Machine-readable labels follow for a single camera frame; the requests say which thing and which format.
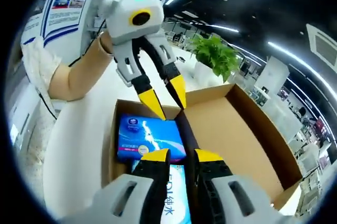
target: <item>white pot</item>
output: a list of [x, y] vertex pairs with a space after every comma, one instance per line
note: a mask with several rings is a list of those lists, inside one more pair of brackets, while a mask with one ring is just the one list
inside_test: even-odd
[[217, 77], [211, 68], [197, 61], [194, 67], [193, 78], [201, 88], [222, 85], [222, 77]]

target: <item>bulletin board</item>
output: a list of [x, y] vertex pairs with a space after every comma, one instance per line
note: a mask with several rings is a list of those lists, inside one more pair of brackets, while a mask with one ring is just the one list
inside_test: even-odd
[[41, 36], [51, 37], [65, 29], [78, 28], [86, 0], [50, 0]]
[[29, 13], [21, 42], [29, 43], [41, 35], [45, 44], [78, 30], [86, 0], [37, 0]]

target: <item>potted plant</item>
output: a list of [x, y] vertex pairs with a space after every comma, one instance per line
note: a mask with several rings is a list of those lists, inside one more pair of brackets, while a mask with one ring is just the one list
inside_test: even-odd
[[212, 36], [208, 39], [198, 35], [192, 40], [197, 63], [194, 68], [194, 78], [207, 85], [212, 75], [222, 77], [226, 82], [231, 72], [239, 68], [236, 50], [222, 44], [220, 38]]

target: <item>white tissue package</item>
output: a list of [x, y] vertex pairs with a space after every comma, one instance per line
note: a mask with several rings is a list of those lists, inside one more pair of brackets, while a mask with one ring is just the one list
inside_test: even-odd
[[[132, 171], [139, 160], [132, 164]], [[167, 198], [161, 217], [161, 224], [189, 224], [191, 215], [187, 199], [185, 171], [182, 165], [170, 165], [170, 178], [167, 183]]]

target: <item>robotic hand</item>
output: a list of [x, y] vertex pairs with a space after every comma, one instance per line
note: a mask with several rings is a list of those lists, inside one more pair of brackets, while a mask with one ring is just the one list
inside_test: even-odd
[[159, 0], [102, 0], [101, 15], [106, 20], [114, 45], [117, 73], [126, 84], [134, 86], [140, 101], [161, 119], [163, 108], [142, 68], [138, 52], [142, 48], [153, 61], [159, 76], [176, 103], [186, 107], [185, 82], [174, 62], [176, 57], [161, 25], [164, 19]]
[[[159, 224], [167, 197], [170, 150], [146, 153], [132, 175], [122, 174], [98, 191], [92, 205], [63, 218], [63, 224]], [[270, 206], [265, 191], [253, 181], [233, 175], [217, 154], [195, 149], [194, 177], [204, 223], [299, 224]]]

